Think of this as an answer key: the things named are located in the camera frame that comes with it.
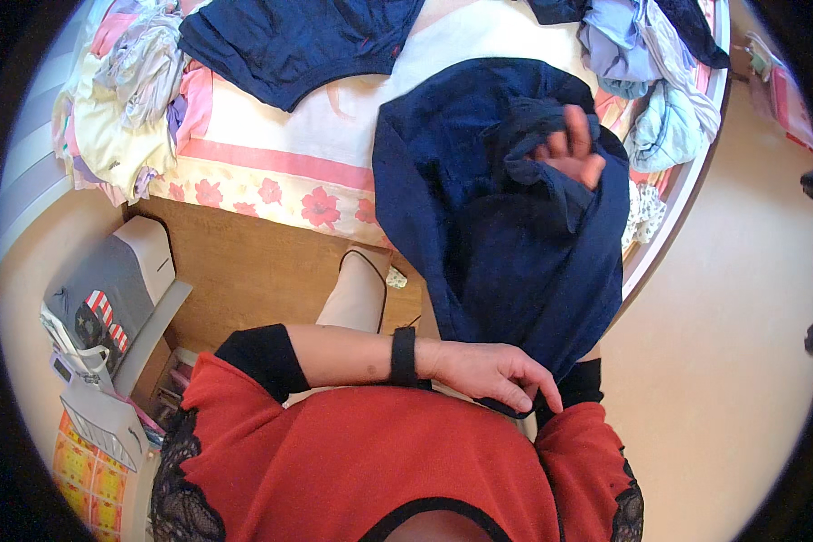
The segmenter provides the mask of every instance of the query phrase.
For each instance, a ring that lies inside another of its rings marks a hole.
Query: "cable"
[[[379,311],[379,325],[376,326],[376,332],[379,333],[379,331],[382,331],[382,317],[386,313],[386,301],[388,300],[388,285],[386,284],[386,279],[382,276],[382,273],[379,272],[379,270],[376,268],[376,266],[374,266],[373,262],[371,262],[367,256],[365,256],[360,251],[357,251],[354,248],[349,249],[347,252],[343,254],[343,256],[341,256],[341,262],[337,266],[338,273],[340,273],[341,269],[343,269],[343,260],[350,253],[358,254],[359,256],[363,257],[364,261],[368,262],[369,266],[371,266],[374,269],[374,272],[376,272],[376,276],[379,276],[379,280],[382,281],[382,309]]]

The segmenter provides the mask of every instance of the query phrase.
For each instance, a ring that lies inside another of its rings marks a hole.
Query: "floral bedsheet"
[[[713,23],[713,3],[700,2]],[[215,80],[207,134],[184,147],[176,169],[152,180],[150,193],[391,246],[374,212],[377,111],[448,66],[485,56],[546,61],[587,82],[602,124],[626,136],[639,101],[597,88],[596,75],[581,62],[578,27],[541,26],[524,2],[426,0],[390,77],[334,81],[308,94],[293,114]],[[700,89],[709,75],[698,72]],[[662,189],[670,173],[630,174]]]

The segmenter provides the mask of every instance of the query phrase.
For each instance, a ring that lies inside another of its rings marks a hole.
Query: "black cuff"
[[[392,374],[388,381],[394,386],[415,388],[419,377],[415,374],[415,328],[394,330],[392,335]]]
[[[604,394],[599,391],[602,384],[600,367],[602,359],[596,358],[589,362],[576,363],[569,374],[557,384],[560,396],[564,400],[564,408],[569,408],[580,402],[600,402]],[[554,417],[548,408],[548,403],[540,392],[536,397],[536,424],[539,430]]]
[[[258,382],[277,402],[310,389],[282,323],[235,331],[214,355]]]
[[[557,385],[560,396],[564,400],[564,408],[569,408],[579,402],[600,402],[604,395],[599,391],[602,385],[600,366],[602,358],[589,362],[576,363],[569,374]]]

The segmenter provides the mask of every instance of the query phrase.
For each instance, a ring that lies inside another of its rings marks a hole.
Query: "red flower pattern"
[[[175,183],[169,183],[169,197],[174,201],[184,201],[184,189]]]
[[[379,224],[376,221],[376,207],[374,206],[374,202],[364,198],[358,200],[358,211],[355,212],[355,217],[361,222]]]
[[[235,210],[240,212],[241,214],[246,214],[249,217],[259,218],[259,215],[256,214],[255,203],[236,203],[233,204],[232,206],[235,207]]]
[[[280,185],[277,181],[265,177],[262,180],[262,188],[259,189],[259,197],[262,198],[264,203],[279,203],[283,205],[280,199],[283,197],[283,192],[280,190]]]
[[[302,218],[315,226],[325,224],[334,230],[335,222],[341,219],[341,212],[337,210],[337,197],[329,196],[322,187],[314,188],[312,193],[302,198],[301,203],[304,206]]]
[[[196,183],[196,201],[203,206],[220,207],[223,203],[223,194],[217,190],[220,183],[216,183],[213,187],[208,182],[208,179],[202,179]]]

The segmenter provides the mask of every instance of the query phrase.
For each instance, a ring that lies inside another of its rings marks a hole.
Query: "red sweater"
[[[618,503],[638,488],[595,402],[555,416],[534,447],[499,414],[418,389],[339,388],[284,409],[201,354],[182,407],[197,446],[180,469],[228,540],[382,539],[433,509],[495,540],[610,540],[640,522],[640,494],[637,518]]]

